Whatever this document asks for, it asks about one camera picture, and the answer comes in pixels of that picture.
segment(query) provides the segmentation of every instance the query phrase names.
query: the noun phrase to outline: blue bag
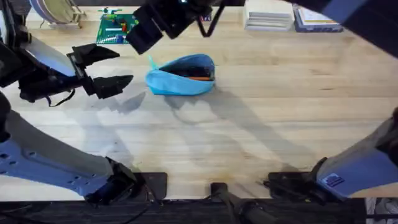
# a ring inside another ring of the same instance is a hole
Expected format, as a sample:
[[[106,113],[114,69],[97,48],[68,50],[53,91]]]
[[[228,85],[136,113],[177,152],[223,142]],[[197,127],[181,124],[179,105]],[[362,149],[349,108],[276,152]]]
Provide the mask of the blue bag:
[[[188,55],[178,58],[157,68],[150,58],[152,70],[146,76],[146,83],[155,95],[193,96],[206,93],[215,83],[215,65],[213,60],[205,54]],[[173,74],[173,69],[188,69],[190,67],[204,68],[208,71],[209,81],[187,78],[190,74]]]

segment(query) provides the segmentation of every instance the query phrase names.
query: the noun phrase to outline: orange object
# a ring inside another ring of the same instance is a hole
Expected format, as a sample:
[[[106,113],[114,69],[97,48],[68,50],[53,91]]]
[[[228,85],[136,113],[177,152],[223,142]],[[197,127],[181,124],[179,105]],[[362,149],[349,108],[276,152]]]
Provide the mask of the orange object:
[[[211,81],[210,77],[186,77],[186,78],[198,81]]]
[[[123,24],[123,26],[122,26],[122,32],[127,32],[128,30],[127,30],[127,25],[126,24]]]

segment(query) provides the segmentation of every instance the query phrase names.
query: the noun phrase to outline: wooden tabletop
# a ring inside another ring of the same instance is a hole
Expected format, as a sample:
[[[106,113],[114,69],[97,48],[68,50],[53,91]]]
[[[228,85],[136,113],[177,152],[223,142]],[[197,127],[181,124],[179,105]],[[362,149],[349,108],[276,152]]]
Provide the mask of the wooden tabletop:
[[[93,43],[100,7],[82,7],[81,30],[50,30],[30,14],[31,33],[63,52]],[[123,7],[123,13],[136,7]],[[350,32],[297,34],[243,29],[242,8],[227,7],[211,38],[196,24],[164,37],[144,55],[130,45],[106,45],[120,58],[90,66],[92,77],[135,76],[107,100],[76,97],[57,108],[4,90],[14,110],[42,131],[82,151],[109,156],[142,171],[169,175],[167,198],[203,198],[211,182],[227,182],[240,197],[268,197],[257,182],[269,172],[308,171],[368,135],[398,105],[395,58]],[[216,87],[196,97],[155,96],[144,77],[148,55],[159,64],[188,54],[213,58]],[[54,97],[61,100],[67,94]],[[396,197],[398,185],[355,197]],[[75,192],[1,177],[0,200],[77,200]]]

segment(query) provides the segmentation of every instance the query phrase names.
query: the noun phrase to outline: cable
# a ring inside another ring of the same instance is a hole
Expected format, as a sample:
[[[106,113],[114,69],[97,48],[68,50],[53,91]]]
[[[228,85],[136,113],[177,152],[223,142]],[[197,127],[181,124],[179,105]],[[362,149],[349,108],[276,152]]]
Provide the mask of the cable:
[[[203,24],[201,23],[200,17],[197,17],[197,23],[199,30],[202,34],[203,37],[210,37],[213,34],[213,31],[217,25],[218,19],[220,18],[220,15],[223,13],[223,10],[226,6],[226,0],[223,0],[220,4],[220,7],[218,8],[216,15],[214,16],[213,21],[211,22],[208,31],[205,31],[205,28],[203,27]]]
[[[43,22],[40,24],[40,27],[39,27],[39,29],[41,29],[41,28],[42,28],[42,26],[43,26],[44,22],[45,22],[45,20],[43,19]]]
[[[146,212],[148,212],[148,210],[151,208],[151,206],[153,206],[153,203],[147,205],[141,212],[139,212],[137,215],[133,216],[132,218],[130,218],[129,220],[121,223],[121,224],[129,224],[131,222],[133,222],[134,220],[138,219],[139,217],[141,217],[143,214],[145,214]]]

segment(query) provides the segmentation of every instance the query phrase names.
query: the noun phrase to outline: green lego baseplate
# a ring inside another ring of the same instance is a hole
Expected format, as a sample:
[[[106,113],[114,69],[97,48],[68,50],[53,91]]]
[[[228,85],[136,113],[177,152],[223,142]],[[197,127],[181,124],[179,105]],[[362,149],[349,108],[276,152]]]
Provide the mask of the green lego baseplate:
[[[125,37],[128,34],[122,30],[107,30],[107,29],[121,29],[122,26],[119,23],[113,22],[124,19],[127,25],[127,31],[129,32],[136,24],[138,20],[132,14],[104,14],[101,17],[101,24],[99,25],[97,33],[97,44],[128,44]],[[123,42],[118,42],[118,35],[123,36]]]

